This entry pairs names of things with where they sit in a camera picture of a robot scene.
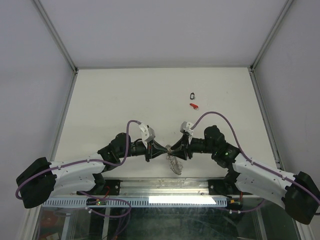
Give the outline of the metal disc with key rings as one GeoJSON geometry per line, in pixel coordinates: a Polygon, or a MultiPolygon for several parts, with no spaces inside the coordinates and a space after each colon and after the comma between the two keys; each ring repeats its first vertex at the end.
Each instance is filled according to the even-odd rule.
{"type": "Polygon", "coordinates": [[[178,161],[175,156],[171,155],[172,150],[171,150],[171,146],[169,144],[166,145],[165,148],[167,150],[166,160],[169,162],[170,169],[172,170],[173,173],[180,176],[182,174],[182,170],[183,170],[182,163],[180,161],[178,161]]]}

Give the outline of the red key tag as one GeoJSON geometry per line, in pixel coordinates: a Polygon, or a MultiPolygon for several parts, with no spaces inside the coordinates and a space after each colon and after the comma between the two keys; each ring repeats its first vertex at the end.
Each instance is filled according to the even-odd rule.
{"type": "Polygon", "coordinates": [[[194,110],[198,110],[199,109],[199,106],[194,104],[194,103],[190,103],[189,104],[194,110]]]}

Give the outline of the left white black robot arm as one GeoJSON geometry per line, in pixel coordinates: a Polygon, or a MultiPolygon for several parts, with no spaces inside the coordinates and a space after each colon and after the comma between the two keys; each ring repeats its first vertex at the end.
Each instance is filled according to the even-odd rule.
{"type": "Polygon", "coordinates": [[[105,188],[102,174],[119,166],[121,160],[144,156],[146,161],[167,153],[167,149],[151,140],[131,141],[119,133],[105,147],[84,160],[50,162],[46,157],[36,159],[17,178],[15,196],[26,209],[42,205],[49,198],[72,192],[100,194],[105,188]]]}

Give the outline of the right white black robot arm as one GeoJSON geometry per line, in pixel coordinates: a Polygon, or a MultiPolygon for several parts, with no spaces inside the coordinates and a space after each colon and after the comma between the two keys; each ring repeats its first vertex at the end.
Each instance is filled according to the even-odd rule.
{"type": "Polygon", "coordinates": [[[249,193],[268,200],[285,210],[297,222],[308,225],[320,206],[320,191],[310,175],[270,168],[244,155],[225,140],[215,125],[204,130],[203,138],[194,138],[183,131],[180,140],[170,147],[169,155],[188,160],[193,154],[210,154],[227,169],[223,187],[226,192],[249,193]]]}

